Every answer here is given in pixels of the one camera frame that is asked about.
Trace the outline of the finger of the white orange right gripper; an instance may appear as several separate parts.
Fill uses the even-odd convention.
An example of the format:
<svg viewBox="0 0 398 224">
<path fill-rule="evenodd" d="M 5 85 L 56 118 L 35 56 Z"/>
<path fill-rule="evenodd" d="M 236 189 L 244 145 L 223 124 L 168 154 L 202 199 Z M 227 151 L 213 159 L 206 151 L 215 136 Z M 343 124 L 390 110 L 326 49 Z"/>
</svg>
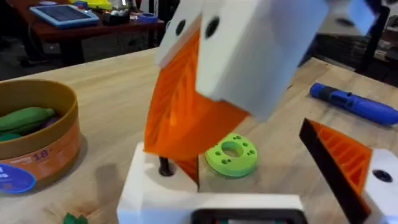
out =
<svg viewBox="0 0 398 224">
<path fill-rule="evenodd" d="M 329 8 L 317 0 L 200 2 L 195 155 L 246 116 L 270 116 Z"/>
<path fill-rule="evenodd" d="M 198 183 L 198 131 L 195 89 L 203 1 L 180 1 L 155 55 L 159 75 L 150 101 L 145 151 L 173 161 Z"/>
</svg>

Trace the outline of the white orange left gripper right finger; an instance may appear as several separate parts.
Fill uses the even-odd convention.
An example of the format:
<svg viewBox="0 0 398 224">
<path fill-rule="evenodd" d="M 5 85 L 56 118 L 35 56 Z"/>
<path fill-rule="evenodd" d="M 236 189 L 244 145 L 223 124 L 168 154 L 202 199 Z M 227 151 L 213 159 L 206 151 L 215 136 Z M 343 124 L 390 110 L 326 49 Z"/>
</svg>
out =
<svg viewBox="0 0 398 224">
<path fill-rule="evenodd" d="M 397 156 L 305 118 L 299 138 L 350 223 L 397 224 Z"/>
</svg>

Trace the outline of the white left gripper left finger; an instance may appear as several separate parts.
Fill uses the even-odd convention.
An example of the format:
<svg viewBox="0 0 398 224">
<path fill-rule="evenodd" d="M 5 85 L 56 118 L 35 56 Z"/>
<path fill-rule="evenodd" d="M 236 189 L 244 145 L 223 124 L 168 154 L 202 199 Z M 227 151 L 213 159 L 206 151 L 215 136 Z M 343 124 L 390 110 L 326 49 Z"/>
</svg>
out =
<svg viewBox="0 0 398 224">
<path fill-rule="evenodd" d="M 197 183 L 170 161 L 173 175 L 159 174 L 159 156 L 144 152 L 139 142 L 117 206 L 119 223 L 190 223 L 185 203 L 198 192 Z"/>
</svg>

